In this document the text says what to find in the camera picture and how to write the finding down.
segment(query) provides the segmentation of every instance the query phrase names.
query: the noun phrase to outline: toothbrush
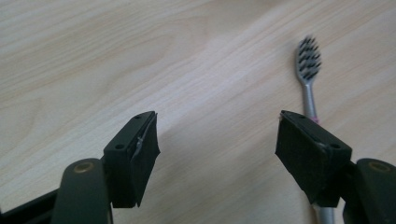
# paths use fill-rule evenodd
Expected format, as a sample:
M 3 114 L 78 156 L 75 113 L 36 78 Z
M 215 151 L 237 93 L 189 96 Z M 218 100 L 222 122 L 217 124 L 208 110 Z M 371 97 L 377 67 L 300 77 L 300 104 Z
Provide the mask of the toothbrush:
M 319 72 L 321 62 L 318 44 L 312 35 L 308 35 L 299 43 L 295 65 L 297 78 L 303 86 L 304 113 L 308 118 L 319 123 L 312 86 Z M 332 208 L 314 205 L 314 209 L 319 224 L 334 223 L 334 211 Z

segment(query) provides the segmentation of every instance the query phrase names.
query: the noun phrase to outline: gray bristles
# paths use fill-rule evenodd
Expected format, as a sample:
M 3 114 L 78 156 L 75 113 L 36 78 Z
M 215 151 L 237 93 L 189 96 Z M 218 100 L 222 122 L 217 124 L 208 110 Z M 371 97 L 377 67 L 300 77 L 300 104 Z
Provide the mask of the gray bristles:
M 296 55 L 296 71 L 304 80 L 312 79 L 320 69 L 320 52 L 314 37 L 307 36 L 300 42 Z

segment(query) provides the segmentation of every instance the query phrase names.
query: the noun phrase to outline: light wood tabletop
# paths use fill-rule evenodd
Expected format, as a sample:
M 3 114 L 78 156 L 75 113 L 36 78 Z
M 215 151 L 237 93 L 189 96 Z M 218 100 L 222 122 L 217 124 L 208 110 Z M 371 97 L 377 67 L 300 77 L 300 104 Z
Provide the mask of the light wood tabletop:
M 59 188 L 67 165 L 155 110 L 162 153 L 116 224 L 314 223 L 275 155 L 280 111 L 303 113 L 306 35 L 322 127 L 352 161 L 396 164 L 396 1 L 1 1 L 2 211 Z

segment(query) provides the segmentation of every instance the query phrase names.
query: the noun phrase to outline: clamp jaw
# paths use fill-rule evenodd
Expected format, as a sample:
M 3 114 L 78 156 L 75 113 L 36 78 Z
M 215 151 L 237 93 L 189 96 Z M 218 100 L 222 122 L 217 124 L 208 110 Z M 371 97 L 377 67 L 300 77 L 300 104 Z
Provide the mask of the clamp jaw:
M 336 207 L 346 201 L 344 221 L 396 223 L 396 167 L 384 161 L 350 161 L 352 148 L 311 119 L 280 113 L 276 155 L 309 202 Z
M 133 117 L 105 147 L 101 159 L 76 161 L 64 170 L 61 186 L 4 214 L 1 223 L 113 223 L 114 208 L 142 202 L 160 154 L 157 114 Z

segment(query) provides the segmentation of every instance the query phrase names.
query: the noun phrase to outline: metal rivet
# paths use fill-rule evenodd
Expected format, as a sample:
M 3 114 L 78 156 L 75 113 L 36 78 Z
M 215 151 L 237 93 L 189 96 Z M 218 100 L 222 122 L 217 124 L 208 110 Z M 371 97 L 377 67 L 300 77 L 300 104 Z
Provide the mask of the metal rivet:
M 378 162 L 378 161 L 370 161 L 369 166 L 373 170 L 376 170 L 378 172 L 383 172 L 383 173 L 390 172 L 390 168 L 386 164 Z
M 74 172 L 77 174 L 82 174 L 87 171 L 90 171 L 91 169 L 93 169 L 93 163 L 89 161 L 84 161 L 75 166 Z

